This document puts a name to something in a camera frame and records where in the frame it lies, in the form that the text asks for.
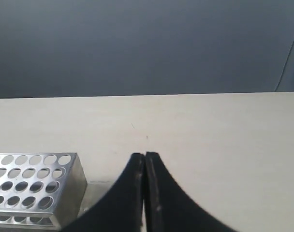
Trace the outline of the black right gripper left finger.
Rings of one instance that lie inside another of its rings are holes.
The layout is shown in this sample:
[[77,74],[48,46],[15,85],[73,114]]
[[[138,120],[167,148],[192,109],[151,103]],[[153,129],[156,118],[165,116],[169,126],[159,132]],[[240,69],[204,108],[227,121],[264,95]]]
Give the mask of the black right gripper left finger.
[[63,232],[139,232],[142,224],[145,156],[133,153],[123,172],[86,213]]

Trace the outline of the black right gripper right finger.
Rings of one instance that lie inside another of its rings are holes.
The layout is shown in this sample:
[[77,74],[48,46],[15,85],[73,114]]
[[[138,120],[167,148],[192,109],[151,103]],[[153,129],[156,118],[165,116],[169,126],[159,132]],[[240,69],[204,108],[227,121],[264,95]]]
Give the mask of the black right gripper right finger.
[[156,152],[145,156],[148,232],[233,232],[189,197]]

